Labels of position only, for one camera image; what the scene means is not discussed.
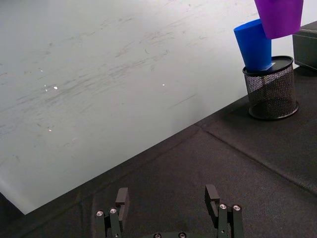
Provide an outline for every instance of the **blue cup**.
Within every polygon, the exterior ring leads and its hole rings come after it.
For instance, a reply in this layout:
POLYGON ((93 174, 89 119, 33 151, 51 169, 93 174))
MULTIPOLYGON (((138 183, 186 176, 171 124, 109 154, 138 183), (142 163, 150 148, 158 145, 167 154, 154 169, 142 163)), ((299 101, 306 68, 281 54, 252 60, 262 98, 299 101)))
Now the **blue cup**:
POLYGON ((272 42, 266 38, 261 20, 250 21, 233 31, 247 70, 259 71, 270 68, 272 42))

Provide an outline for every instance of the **black cloth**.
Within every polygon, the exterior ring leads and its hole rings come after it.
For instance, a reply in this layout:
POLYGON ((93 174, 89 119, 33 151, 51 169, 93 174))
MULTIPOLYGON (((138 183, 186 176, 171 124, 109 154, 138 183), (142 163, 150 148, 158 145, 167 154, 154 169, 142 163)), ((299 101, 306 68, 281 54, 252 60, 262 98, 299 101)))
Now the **black cloth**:
POLYGON ((243 104, 201 124, 222 142, 317 195, 317 72, 298 68, 295 79, 300 109, 290 118, 254 120, 243 104))
POLYGON ((17 220, 0 237, 94 238, 95 213, 112 207, 118 189, 128 187, 126 238, 169 231, 213 238, 204 204, 208 183, 223 202, 243 207, 245 237, 317 237, 316 140, 308 129, 313 126, 305 127, 316 113, 314 102, 305 104, 315 99, 317 76, 307 73, 296 70, 296 115, 257 121, 247 115, 242 98, 17 220))
POLYGON ((22 216, 23 213, 0 193, 0 230, 22 216))

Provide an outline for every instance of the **mesh pencil holder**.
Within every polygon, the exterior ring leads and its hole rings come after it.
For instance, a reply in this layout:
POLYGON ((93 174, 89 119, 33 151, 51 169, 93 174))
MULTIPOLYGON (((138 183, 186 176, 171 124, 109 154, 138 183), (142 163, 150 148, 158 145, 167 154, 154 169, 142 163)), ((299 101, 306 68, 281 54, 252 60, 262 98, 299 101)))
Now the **mesh pencil holder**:
POLYGON ((296 101, 293 58, 272 57, 268 70, 245 75, 252 117, 262 120, 277 120, 293 115, 299 108, 296 101))

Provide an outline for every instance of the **purple cup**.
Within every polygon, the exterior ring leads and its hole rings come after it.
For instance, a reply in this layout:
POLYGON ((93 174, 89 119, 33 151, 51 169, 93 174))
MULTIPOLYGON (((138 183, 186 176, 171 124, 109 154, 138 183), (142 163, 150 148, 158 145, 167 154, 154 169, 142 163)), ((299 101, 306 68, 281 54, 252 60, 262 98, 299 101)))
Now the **purple cup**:
POLYGON ((255 0, 265 35, 276 39, 300 30, 304 0, 255 0))

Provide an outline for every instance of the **black box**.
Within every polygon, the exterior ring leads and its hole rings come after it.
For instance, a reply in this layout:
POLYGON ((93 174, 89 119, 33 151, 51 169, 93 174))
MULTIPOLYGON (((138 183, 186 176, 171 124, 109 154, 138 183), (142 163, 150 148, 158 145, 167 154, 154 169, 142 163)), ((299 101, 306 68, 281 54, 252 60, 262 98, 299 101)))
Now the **black box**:
POLYGON ((293 35, 295 64, 317 70, 317 21, 293 35))

